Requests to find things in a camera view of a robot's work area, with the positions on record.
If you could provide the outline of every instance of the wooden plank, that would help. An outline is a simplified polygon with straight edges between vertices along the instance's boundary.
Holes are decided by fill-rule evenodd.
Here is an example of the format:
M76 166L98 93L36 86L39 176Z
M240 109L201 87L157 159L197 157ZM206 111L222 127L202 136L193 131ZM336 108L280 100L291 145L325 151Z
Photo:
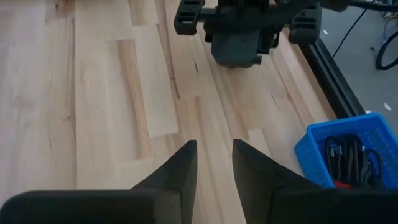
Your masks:
M130 86L117 43L107 42L127 34L124 28L132 29L132 25L125 17L115 16L103 21L100 33L95 27L89 29L106 6L111 12L123 6L122 1L96 2L76 3L76 182L80 189L111 187L116 164L140 158ZM104 12L104 18L112 15ZM119 21L120 30L109 26Z
M26 190L74 188L75 147L73 23L67 20L45 25L44 2L5 1L1 6L3 203Z
M220 208L221 220L224 223L244 223L242 207L239 204L236 189L232 160L228 154L228 146L224 144L220 127L217 127L215 118L211 116L206 104L196 98L195 108L200 120L200 131L203 136L204 153L213 177L213 187Z
M297 44L290 44L293 52L294 52L294 57L297 59L299 65L301 66L303 70L303 78L308 80L308 83L310 84L309 88L312 88L316 97L319 100L319 103L322 106L323 112L326 114L326 117L331 120L331 119L336 119L336 115L329 104L328 99L326 98L321 86L318 83L318 80L314 73L312 72L312 69L310 65L307 62L307 59L304 57L303 52L301 51L300 47Z
M264 113L268 104L273 103L267 89L268 75L259 67L229 71L228 80L233 89L234 102L248 130L261 129L267 125Z
M222 208L217 199L215 176L213 167L210 166L209 162L210 155L206 149L206 139L202 128L198 100L198 98L191 98L177 102L184 138L186 141L196 139L198 146L197 194L193 211L193 223L223 223Z
M304 136L305 128L300 124L294 106L287 99L275 99L264 114L267 125L262 128L272 158L288 169L302 175L294 146Z
M80 29L94 40L124 40L134 37L128 0L75 3Z
M154 137L150 140L154 151L154 168L163 165L172 156L170 138L168 136Z
M132 101L132 113L134 114L134 125L136 127L135 139L136 156L139 158L152 157L153 151L150 146L147 118L144 110L141 82L139 78L136 46L133 40L121 40L117 42L118 56L124 82L129 86L128 95Z
M179 4L180 0L165 1L167 31L178 93L182 98L189 98L199 95L202 88L199 81L198 65L191 47L191 40L194 37L177 35L174 29L174 17Z
M178 132L169 74L156 26L136 27L136 51L149 137Z
M275 68L272 56L263 55L262 65L259 69L266 79L263 87L271 94L271 96L273 98L287 98L287 91L278 70Z
M159 23L155 0L129 0L133 25L154 25Z
M314 89L311 88L311 84L285 35L280 36L280 42L281 46L275 50L272 59L279 70L285 88L291 93L289 97L295 102L294 105L303 125L328 120L322 104Z
M175 81L174 72L173 72L173 64L172 57L170 53L170 44L169 44L169 33L167 28L167 18L166 18L166 10L165 10L165 1L164 0L155 0L156 3L156 11L159 18L159 23L157 25L159 30L160 42L162 43L162 48L164 51L164 56L167 64L167 70L169 71L170 84L172 87L172 94L175 99L180 98L180 93L177 90L177 83Z
M208 62L206 64L202 58L203 63L201 63L200 68L206 69L204 74L212 74L213 78L208 77L208 81L211 86L216 87L216 91L212 91L211 93L214 93L215 95L210 97L212 100L217 100L217 98L219 98L223 107L223 110L218 110L219 113L218 115L216 115L217 119L215 120L215 122L220 122L224 119L226 119L228 122L229 133L223 131L223 139L230 138L228 137L228 134L230 134L233 139L239 138L243 140L248 140L248 132L246 127L244 126L244 121L241 113L239 112L236 102L234 101L233 89L231 88L228 80L228 75L231 70L216 64L210 52L210 45L204 41L205 34L202 28L199 29L199 34L201 37L200 40L202 42L202 48L197 47L195 49L195 52L197 53L197 55L206 55ZM223 129L225 129L224 124L220 124L220 127L223 127ZM229 141L226 144L228 146L229 154L232 155L232 142Z
M198 35L194 37L191 40L191 45L194 52L194 59L198 65L198 75L203 88L202 95L210 109L212 117L215 118L214 121L218 124L217 127L221 129L223 141L228 146L228 151L231 154L233 138L244 139L246 130L243 129L242 126L235 125L235 123L231 122L228 124L228 120L225 116L228 111L226 112L223 108L223 103L213 78L213 72L211 71L210 64L206 57L207 54L205 53L200 38L201 37Z
M45 20L73 18L75 16L75 0L46 0Z

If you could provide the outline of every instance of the blue basket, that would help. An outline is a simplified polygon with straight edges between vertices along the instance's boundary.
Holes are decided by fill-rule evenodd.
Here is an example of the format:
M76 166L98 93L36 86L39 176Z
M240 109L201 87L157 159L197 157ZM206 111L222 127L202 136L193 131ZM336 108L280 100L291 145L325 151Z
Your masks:
M295 146L305 177L322 187L335 187L324 162L325 139L344 134L358 135L367 149L380 154L384 186L398 189L398 143L384 118L376 113L309 125Z

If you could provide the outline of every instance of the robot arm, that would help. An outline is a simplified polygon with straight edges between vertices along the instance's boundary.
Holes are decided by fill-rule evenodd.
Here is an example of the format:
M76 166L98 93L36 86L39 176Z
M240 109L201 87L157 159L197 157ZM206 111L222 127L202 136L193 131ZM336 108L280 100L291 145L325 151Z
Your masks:
M261 64L259 54L278 46L282 28L290 29L289 41L311 44L319 37L322 7L345 10L350 0L218 0L214 9L205 0L181 0L174 20L178 35L195 35L204 23L205 41L211 43L215 61L225 67L249 68Z

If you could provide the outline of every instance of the black cable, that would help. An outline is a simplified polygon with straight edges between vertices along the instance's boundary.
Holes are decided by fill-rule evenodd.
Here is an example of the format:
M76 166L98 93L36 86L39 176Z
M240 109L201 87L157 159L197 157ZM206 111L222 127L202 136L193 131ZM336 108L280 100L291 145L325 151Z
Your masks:
M361 15L359 15L359 17L355 20L354 24L349 28L348 32L346 33L346 35L343 37L343 40L341 40L340 44L338 45L335 53L333 54L333 56L331 56L331 60L333 60L337 54L337 52L340 50L340 47L343 45L344 41L346 40L348 34L351 32L351 30L353 30L354 26L358 23L358 21L362 18L362 16L365 14L365 12L368 10L369 8L366 8L364 11L362 11Z
M377 164L371 159L371 154L376 156ZM383 188L381 156L373 149L366 149L357 135L326 138L325 164L336 185L348 184L362 189Z
M360 7L362 9L370 9L373 11L381 12L398 12L398 5L387 5L387 4L374 4L373 2L354 0L350 3L350 6Z
M387 39L387 41L381 46L379 52L377 53L377 57L376 57L376 68L377 68L378 70L385 71L385 70L388 70L388 69L390 69L390 68L392 68L392 67L398 65L398 58L395 59L392 63L390 63L389 65L386 65L386 66L383 66L382 63L381 63L381 61L382 61L382 59L383 59L384 52L385 52L386 49L387 49L387 46L388 46L388 45L390 44L390 42L391 42L392 40L394 40L394 38L396 38L397 36L398 36L398 31L395 32L395 34L392 34L392 35Z

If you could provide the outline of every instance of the wooden table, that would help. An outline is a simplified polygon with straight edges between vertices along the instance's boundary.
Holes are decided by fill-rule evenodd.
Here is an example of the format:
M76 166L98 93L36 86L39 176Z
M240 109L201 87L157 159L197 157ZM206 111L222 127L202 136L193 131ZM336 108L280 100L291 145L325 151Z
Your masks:
M216 1L207 0L215 5ZM298 47L217 66L178 0L0 2L0 202L32 189L128 189L198 141L194 223L244 223L234 138L302 173L294 145L333 119Z

